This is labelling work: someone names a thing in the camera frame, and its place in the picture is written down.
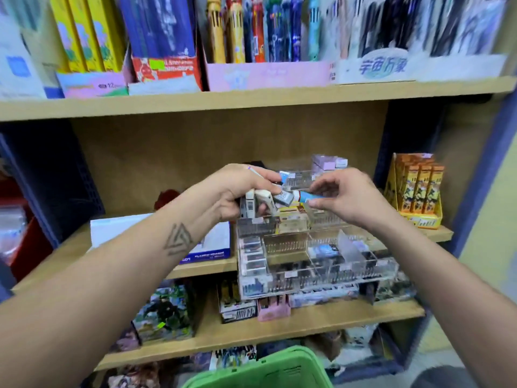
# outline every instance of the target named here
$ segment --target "wall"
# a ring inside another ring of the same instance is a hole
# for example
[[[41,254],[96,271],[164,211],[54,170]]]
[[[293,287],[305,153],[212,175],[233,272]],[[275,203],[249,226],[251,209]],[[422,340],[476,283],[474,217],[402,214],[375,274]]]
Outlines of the wall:
[[[517,136],[502,163],[479,217],[469,235],[460,261],[491,286],[507,291],[506,279],[517,251]],[[450,343],[433,318],[419,351],[450,347]]]

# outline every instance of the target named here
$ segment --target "wooden shelf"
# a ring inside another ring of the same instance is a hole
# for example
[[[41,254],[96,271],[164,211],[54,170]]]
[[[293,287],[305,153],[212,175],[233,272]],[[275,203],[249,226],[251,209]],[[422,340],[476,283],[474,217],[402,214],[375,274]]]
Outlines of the wooden shelf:
[[[512,92],[516,82],[517,77],[505,76],[478,81],[364,83],[175,95],[0,101],[0,122],[502,93]]]
[[[96,370],[140,364],[231,346],[339,330],[342,328],[404,320],[425,315],[414,300],[372,306],[365,300],[341,301],[293,309],[289,318],[265,323],[256,318],[222,324],[215,292],[208,295],[196,335],[191,339],[158,342],[138,350],[107,354]]]
[[[427,235],[431,241],[435,242],[449,241],[453,235],[453,232],[445,226],[440,226],[437,230],[421,229],[421,231]],[[372,237],[372,241],[368,242],[368,244],[372,250],[381,250],[385,248],[384,245],[374,237]],[[80,259],[91,246],[90,225],[87,223],[81,226],[81,228],[63,242],[59,248],[43,260],[39,266],[37,266],[13,288],[13,291],[23,291],[25,288],[30,287],[37,282],[50,278],[57,272],[65,269],[70,264]],[[232,256],[229,259],[179,265],[172,270],[172,272],[167,276],[167,279],[219,274],[236,270],[237,257]]]

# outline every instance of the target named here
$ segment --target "green plastic bin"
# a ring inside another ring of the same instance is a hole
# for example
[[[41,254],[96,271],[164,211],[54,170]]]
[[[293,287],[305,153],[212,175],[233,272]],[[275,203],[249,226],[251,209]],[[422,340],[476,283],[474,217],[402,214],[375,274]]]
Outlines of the green plastic bin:
[[[203,372],[191,378],[184,388],[332,388],[323,365],[303,346],[268,355],[237,368]]]

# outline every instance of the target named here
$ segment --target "right hand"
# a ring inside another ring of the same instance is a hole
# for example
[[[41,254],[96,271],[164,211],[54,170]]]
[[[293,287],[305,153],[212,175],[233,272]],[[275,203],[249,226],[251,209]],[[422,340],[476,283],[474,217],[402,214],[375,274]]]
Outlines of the right hand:
[[[333,212],[347,223],[376,233],[385,223],[401,216],[388,203],[368,175],[354,168],[325,173],[309,192],[325,196],[309,200],[309,207]]]

